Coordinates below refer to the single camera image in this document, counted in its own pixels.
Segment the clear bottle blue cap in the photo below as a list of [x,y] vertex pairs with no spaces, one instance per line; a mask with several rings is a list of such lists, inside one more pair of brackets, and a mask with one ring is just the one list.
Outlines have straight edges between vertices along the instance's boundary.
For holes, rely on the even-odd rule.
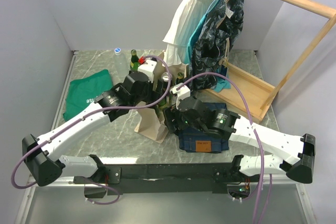
[[127,59],[121,48],[114,49],[114,63],[120,77],[125,77],[128,74]]

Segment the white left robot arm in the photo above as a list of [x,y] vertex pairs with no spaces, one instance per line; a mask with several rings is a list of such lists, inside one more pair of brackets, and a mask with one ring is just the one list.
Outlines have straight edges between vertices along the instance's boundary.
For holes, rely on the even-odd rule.
[[96,155],[66,156],[74,143],[96,129],[127,114],[140,102],[159,98],[153,92],[154,73],[131,72],[122,83],[102,92],[82,112],[60,127],[39,137],[31,134],[22,141],[24,163],[39,186],[53,183],[60,177],[81,176],[93,183],[107,177],[105,165]]

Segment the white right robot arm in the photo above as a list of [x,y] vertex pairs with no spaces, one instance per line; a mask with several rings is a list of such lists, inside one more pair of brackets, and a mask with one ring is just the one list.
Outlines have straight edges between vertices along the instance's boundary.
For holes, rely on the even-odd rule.
[[169,132],[179,134],[193,129],[211,140],[196,140],[190,143],[194,152],[215,152],[214,140],[240,142],[255,148],[262,147],[266,155],[236,155],[230,175],[236,181],[245,177],[265,174],[285,174],[289,179],[302,184],[313,181],[316,138],[306,133],[296,136],[281,133],[250,121],[219,103],[204,103],[189,97],[179,105],[163,109],[165,125]]

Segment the beige canvas tote bag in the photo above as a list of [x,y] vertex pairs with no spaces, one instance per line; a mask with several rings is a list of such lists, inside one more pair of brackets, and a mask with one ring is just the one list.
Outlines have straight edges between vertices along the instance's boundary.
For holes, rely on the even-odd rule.
[[[163,64],[158,61],[154,71],[154,89],[164,72]],[[140,121],[134,131],[157,143],[162,143],[169,132],[164,124],[163,113],[161,111],[157,113],[152,108],[139,109],[137,113],[140,115]]]

